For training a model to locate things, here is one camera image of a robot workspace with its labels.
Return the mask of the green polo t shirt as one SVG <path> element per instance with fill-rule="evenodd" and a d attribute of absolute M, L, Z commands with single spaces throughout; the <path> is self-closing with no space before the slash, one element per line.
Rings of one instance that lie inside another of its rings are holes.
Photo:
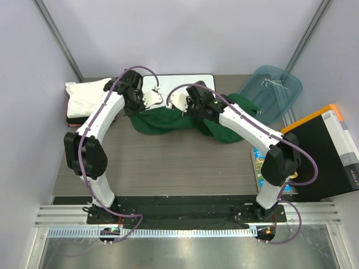
<path fill-rule="evenodd" d="M 134 129 L 145 135 L 163 135 L 182 129 L 195 129 L 204 136 L 214 137 L 222 143 L 236 143 L 243 137 L 227 127 L 209 120 L 184 117 L 178 109 L 169 110 L 163 106 L 130 116 Z"/>

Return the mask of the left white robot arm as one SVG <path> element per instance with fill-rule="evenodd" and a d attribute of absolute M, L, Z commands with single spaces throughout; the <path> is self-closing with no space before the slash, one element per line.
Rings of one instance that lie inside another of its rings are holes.
<path fill-rule="evenodd" d="M 92 197 L 92 204 L 83 208 L 91 224 L 113 224 L 121 218 L 117 197 L 105 174 L 108 158 L 102 143 L 121 110 L 130 114 L 147 108 L 141 86 L 142 75 L 133 69 L 116 79 L 67 85 L 71 103 L 88 110 L 82 126 L 66 133 L 63 140 L 68 168 L 83 180 Z"/>

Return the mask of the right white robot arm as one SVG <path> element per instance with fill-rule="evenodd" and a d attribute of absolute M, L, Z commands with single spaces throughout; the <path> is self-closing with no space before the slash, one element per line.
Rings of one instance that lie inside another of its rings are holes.
<path fill-rule="evenodd" d="M 187 87 L 186 94 L 172 96 L 184 115 L 209 120 L 230 129 L 257 148 L 265 157 L 261 167 L 264 178 L 256 196 L 253 213 L 259 221 L 272 217 L 282 189 L 301 163 L 296 150 L 295 135 L 284 138 L 279 132 L 263 125 L 225 95 L 209 90 L 204 82 Z"/>

